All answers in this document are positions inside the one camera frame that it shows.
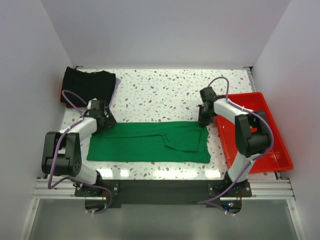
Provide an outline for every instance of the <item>red object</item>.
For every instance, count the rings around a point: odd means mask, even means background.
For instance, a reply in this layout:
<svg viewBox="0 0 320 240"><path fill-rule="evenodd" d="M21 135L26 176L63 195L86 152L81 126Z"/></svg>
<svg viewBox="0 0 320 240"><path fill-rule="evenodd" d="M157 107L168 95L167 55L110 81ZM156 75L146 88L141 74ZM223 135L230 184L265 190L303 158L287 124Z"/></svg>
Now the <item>red object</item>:
<svg viewBox="0 0 320 240"><path fill-rule="evenodd" d="M292 169L292 161L262 93L251 92L230 94L229 98L234 103L244 106L247 109L264 111L267 122L274 135L274 145L272 151L266 156L259 158L253 165L250 173L277 172ZM216 116L215 123L218 128L222 148L224 151L224 157L229 169L232 166L238 152L235 140L235 125L233 125L223 116Z"/></svg>

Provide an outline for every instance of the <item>green cloth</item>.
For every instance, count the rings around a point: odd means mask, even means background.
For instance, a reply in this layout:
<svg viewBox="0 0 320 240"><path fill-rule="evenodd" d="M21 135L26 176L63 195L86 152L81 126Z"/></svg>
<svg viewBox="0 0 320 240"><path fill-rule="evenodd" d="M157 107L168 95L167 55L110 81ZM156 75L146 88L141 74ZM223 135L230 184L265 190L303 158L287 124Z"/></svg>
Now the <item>green cloth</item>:
<svg viewBox="0 0 320 240"><path fill-rule="evenodd" d="M87 160L209 163L208 135L195 121L117 123L91 137Z"/></svg>

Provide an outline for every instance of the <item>black cloth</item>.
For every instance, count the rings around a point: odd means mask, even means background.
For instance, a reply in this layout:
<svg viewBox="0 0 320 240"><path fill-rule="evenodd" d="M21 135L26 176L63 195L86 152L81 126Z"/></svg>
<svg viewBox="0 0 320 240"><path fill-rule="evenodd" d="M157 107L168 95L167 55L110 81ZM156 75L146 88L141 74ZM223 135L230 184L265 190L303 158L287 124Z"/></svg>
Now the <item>black cloth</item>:
<svg viewBox="0 0 320 240"><path fill-rule="evenodd" d="M116 75L107 71L98 71L87 73L67 67L64 73L62 90L69 90L79 95L87 103L96 98L105 100L110 103L116 86ZM77 97L66 93L66 97L77 107L85 107L86 105ZM62 103L68 103L66 99L60 95Z"/></svg>

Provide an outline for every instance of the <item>terrazzo pattern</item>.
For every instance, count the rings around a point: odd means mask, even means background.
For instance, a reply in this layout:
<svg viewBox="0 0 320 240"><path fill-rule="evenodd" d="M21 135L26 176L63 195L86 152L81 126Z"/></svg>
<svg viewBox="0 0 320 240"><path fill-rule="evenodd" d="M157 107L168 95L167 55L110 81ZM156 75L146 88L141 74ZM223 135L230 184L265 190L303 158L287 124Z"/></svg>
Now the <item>terrazzo pattern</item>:
<svg viewBox="0 0 320 240"><path fill-rule="evenodd" d="M110 110L118 123L197 121L201 104L199 91L219 76L230 81L230 94L249 93L252 87L245 70L201 69L103 69L115 73L121 79ZM102 69L82 69L97 72ZM217 94L226 92L223 79L212 84ZM73 109L66 109L61 128L66 128L79 119ZM87 161L90 138L81 143L82 161L98 170L104 179L222 179L227 171L218 130L208 126L208 150L210 163L193 162L101 162ZM273 180L273 172L250 174L251 180Z"/></svg>

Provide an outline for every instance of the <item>white wall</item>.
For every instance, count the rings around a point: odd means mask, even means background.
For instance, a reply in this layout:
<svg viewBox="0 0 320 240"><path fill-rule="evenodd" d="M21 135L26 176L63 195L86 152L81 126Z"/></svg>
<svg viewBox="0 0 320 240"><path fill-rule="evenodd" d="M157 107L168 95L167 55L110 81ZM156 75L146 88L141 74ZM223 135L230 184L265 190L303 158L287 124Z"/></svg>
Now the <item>white wall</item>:
<svg viewBox="0 0 320 240"><path fill-rule="evenodd" d="M0 239L18 239L71 64L40 0L0 7Z"/></svg>
<svg viewBox="0 0 320 240"><path fill-rule="evenodd" d="M253 68L294 170L289 173L308 239L320 235L320 1L292 0Z"/></svg>
<svg viewBox="0 0 320 240"><path fill-rule="evenodd" d="M290 0L42 0L75 65L253 66Z"/></svg>

